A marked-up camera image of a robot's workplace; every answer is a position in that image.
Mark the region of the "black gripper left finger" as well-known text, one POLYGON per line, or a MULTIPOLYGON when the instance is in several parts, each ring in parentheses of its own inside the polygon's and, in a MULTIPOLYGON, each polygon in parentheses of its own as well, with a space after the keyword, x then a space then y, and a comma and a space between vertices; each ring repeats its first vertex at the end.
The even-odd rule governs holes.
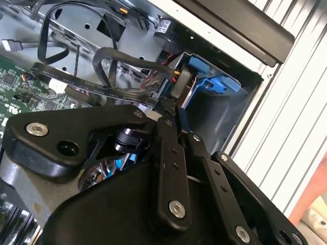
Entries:
POLYGON ((176 107, 173 99, 160 99, 147 112, 116 105, 13 116, 3 137, 2 178, 44 227, 55 209, 77 193, 81 170, 135 154, 155 168, 155 223, 186 230, 192 217, 176 107))

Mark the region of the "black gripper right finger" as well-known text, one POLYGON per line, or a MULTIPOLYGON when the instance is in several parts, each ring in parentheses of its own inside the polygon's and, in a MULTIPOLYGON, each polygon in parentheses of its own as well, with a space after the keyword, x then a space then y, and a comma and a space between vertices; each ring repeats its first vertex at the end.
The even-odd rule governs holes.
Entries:
POLYGON ((176 107, 186 164, 199 179, 218 244, 306 244, 299 230, 224 152, 210 155, 189 130, 186 111, 176 107))

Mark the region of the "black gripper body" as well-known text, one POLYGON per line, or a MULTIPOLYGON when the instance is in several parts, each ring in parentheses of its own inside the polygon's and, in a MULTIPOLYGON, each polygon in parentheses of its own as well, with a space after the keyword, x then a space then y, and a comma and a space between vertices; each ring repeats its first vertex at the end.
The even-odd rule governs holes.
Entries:
POLYGON ((208 210, 199 182, 189 180, 192 224, 180 234, 150 223, 152 167, 133 166, 63 202, 50 216, 40 244, 228 244, 208 210))

